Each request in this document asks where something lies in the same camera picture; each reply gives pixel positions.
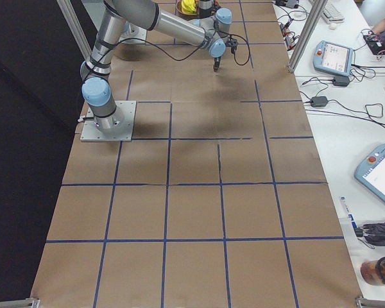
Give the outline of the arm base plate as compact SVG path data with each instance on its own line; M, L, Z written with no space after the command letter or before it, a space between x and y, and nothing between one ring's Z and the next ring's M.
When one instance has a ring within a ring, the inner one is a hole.
M126 23L119 37L118 43L122 44L145 44L147 30L134 24Z
M130 142L136 112L136 101L116 101L115 113L106 118L96 117L89 107L83 122L82 142Z

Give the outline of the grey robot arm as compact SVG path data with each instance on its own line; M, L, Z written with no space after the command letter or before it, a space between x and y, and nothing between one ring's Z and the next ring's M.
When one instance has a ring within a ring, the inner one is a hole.
M215 0L198 0L197 13L199 19L210 17L217 10Z
M108 130L122 120L112 97L109 75L113 51L120 44L142 44L144 35L157 31L181 40L195 49L205 49L217 71L227 48L235 51L237 40L230 33L232 12L211 2L201 19L187 21L160 8L154 1L105 1L105 12L91 54L80 68L81 92L94 114L94 124Z

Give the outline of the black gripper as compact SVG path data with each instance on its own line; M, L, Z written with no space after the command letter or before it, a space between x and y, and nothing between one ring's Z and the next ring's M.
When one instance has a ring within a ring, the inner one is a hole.
M212 44L212 57L214 58L213 70L214 72L218 72L221 63L221 57L224 55L227 48L230 48L230 52L234 55L238 46L238 42L236 39L232 37L228 37L225 42L223 39L217 39Z

